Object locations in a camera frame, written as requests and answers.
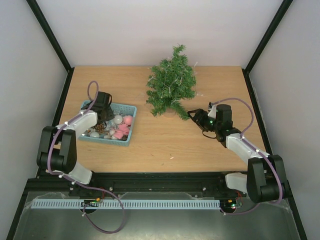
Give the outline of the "pine cone ornament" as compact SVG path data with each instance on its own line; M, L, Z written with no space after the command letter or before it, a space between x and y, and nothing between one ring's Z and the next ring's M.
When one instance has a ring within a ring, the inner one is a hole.
M95 129L98 133L103 133L105 131L106 126L104 124L97 124Z

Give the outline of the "small green christmas tree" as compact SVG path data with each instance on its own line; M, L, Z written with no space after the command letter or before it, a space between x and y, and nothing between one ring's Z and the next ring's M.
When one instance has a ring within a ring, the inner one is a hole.
M173 109L183 121L189 119L181 101L195 98L197 80L183 53L185 49L183 44L173 46L171 57L162 59L150 69L146 103L152 105L150 112L154 117L163 115L166 109Z

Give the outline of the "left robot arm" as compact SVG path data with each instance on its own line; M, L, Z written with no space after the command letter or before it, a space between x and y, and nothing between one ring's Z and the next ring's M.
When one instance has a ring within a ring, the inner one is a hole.
M99 91L72 119L44 127L36 159L38 167L88 185L93 172L77 162L77 139L89 128L114 118L111 103L112 95Z

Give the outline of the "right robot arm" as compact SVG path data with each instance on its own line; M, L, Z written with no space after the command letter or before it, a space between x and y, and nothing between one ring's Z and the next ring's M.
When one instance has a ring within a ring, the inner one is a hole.
M248 194L254 203L279 202L288 195L288 180L283 159L253 145L233 126L232 108L227 104L210 105L209 111L188 111L190 119L205 132L215 133L215 139L234 152L246 165L247 172L225 175L218 183L218 191L229 196L235 190Z

